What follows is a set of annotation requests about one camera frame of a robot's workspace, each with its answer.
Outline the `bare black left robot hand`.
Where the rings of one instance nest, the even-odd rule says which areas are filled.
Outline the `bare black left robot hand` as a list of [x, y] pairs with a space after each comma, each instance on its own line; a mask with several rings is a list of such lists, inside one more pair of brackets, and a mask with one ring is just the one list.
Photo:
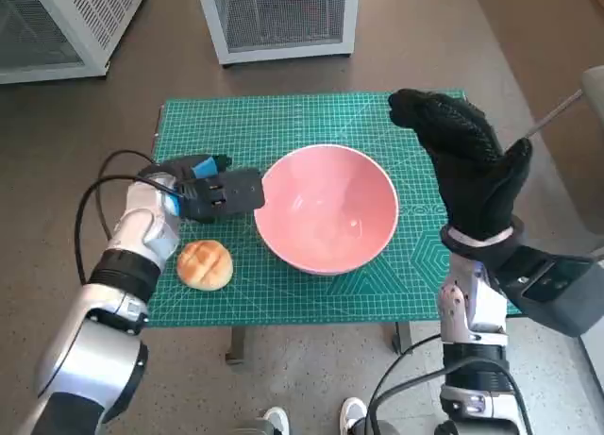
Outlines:
[[176, 183], [178, 216], [200, 223], [261, 209], [265, 204], [260, 170], [229, 170], [226, 155], [203, 157], [184, 168]]

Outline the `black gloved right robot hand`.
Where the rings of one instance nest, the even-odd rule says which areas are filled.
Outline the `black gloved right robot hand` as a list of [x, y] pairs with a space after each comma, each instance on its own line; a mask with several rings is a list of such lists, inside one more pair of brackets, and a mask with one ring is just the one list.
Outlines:
[[529, 174], [530, 140], [502, 149], [485, 114], [462, 98], [401, 89], [388, 104], [391, 121], [412, 129], [427, 151], [451, 227], [487, 241], [512, 226]]

